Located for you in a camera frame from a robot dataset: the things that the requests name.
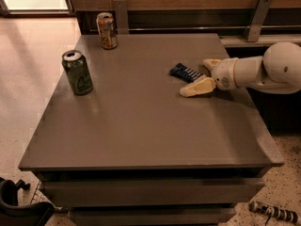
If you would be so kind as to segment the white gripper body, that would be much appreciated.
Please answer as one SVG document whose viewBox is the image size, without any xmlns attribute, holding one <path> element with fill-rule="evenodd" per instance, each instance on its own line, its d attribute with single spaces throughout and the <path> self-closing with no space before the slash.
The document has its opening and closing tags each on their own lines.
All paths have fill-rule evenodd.
<svg viewBox="0 0 301 226">
<path fill-rule="evenodd" d="M 211 76 L 221 90 L 236 89 L 234 68 L 237 58 L 215 59 Z"/>
</svg>

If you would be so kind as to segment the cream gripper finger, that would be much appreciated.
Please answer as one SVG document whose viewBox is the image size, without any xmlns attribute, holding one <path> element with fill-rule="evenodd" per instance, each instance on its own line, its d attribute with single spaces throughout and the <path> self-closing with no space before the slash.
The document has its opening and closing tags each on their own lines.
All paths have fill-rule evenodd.
<svg viewBox="0 0 301 226">
<path fill-rule="evenodd" d="M 180 95 L 183 97 L 192 97 L 211 93 L 216 88 L 216 83 L 212 77 L 199 78 L 193 83 L 180 89 Z"/>
<path fill-rule="evenodd" d="M 206 58 L 203 60 L 203 66 L 212 71 L 220 62 L 221 59 Z"/>
</svg>

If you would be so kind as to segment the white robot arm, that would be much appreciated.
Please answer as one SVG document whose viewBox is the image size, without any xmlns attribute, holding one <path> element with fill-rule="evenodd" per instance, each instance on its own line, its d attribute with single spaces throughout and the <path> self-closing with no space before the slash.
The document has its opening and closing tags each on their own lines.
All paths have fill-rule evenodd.
<svg viewBox="0 0 301 226">
<path fill-rule="evenodd" d="M 301 47 L 292 42 L 271 45 L 263 56 L 204 59 L 211 73 L 180 89 L 183 97 L 207 94 L 214 89 L 252 88 L 272 94 L 301 90 Z"/>
</svg>

